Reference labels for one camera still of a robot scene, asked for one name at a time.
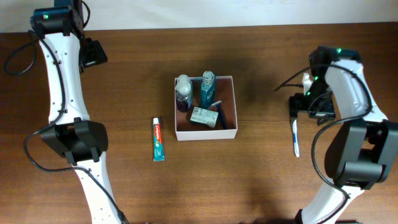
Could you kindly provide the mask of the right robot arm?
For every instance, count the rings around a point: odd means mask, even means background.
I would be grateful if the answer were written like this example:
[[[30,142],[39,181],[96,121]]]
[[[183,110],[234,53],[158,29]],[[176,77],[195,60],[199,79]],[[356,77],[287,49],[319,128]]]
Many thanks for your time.
[[[397,155],[397,123],[379,109],[364,78],[355,50],[319,46],[309,55],[310,66],[301,70],[303,92],[289,98],[290,128],[296,157],[300,155],[298,113],[307,113],[322,126],[319,137],[340,125],[325,154],[325,174],[314,199],[295,216],[295,223],[336,223],[344,209],[365,190],[384,182]]]

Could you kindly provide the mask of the purple soap pump bottle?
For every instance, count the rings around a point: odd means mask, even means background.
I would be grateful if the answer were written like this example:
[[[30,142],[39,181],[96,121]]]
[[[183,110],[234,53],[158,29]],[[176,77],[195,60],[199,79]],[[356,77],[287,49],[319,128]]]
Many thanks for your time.
[[[193,85],[192,81],[187,75],[180,75],[177,78],[175,86],[175,99],[177,109],[180,112],[186,113],[193,103]]]

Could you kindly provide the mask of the blue white toothbrush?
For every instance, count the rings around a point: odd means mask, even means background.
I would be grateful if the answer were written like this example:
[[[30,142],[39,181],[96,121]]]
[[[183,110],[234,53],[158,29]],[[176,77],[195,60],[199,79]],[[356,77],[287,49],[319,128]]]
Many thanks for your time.
[[[293,136],[293,148],[294,148],[294,154],[295,157],[299,158],[300,157],[300,146],[299,146],[299,140],[298,140],[298,129],[297,129],[297,120],[292,121],[292,136]]]

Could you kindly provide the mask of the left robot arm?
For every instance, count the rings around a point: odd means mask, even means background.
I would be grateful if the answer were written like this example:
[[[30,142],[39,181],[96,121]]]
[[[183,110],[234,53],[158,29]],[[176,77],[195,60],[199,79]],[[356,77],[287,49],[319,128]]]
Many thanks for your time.
[[[50,90],[49,125],[37,134],[67,161],[66,170],[77,174],[93,223],[127,223],[106,170],[106,128],[90,119],[83,99],[80,74],[108,61],[100,42],[85,37],[87,10],[83,1],[55,1],[30,18],[30,33],[38,37],[45,56]]]

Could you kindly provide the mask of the green white soap box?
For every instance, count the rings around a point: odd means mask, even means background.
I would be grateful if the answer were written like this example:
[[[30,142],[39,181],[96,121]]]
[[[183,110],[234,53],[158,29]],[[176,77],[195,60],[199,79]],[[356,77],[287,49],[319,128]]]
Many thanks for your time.
[[[193,108],[193,112],[190,117],[191,122],[205,124],[210,128],[214,128],[216,126],[217,119],[218,112],[196,106]]]

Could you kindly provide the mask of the Colgate toothpaste tube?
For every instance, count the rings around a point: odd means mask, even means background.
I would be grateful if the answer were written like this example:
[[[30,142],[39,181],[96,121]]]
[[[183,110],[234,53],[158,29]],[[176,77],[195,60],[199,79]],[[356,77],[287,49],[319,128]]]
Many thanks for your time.
[[[154,133],[154,161],[164,161],[164,147],[162,144],[160,122],[158,118],[153,118],[153,133]]]

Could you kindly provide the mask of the blue disposable razor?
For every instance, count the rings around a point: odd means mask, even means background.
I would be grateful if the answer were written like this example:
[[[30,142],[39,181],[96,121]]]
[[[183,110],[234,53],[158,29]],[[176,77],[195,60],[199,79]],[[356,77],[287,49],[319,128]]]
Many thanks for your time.
[[[217,109],[217,112],[219,114],[218,117],[220,119],[220,123],[221,123],[223,129],[227,129],[228,127],[226,125],[226,120],[225,120],[223,111],[221,109],[222,102],[223,102],[222,100],[218,100],[218,101],[212,103],[208,108],[214,108],[215,107]]]

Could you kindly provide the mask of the green mouthwash bottle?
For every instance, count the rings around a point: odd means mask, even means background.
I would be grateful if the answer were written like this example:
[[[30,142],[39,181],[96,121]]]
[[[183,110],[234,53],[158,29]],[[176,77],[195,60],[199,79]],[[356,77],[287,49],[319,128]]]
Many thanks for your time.
[[[205,71],[201,83],[201,107],[207,109],[214,101],[216,76],[211,71]]]

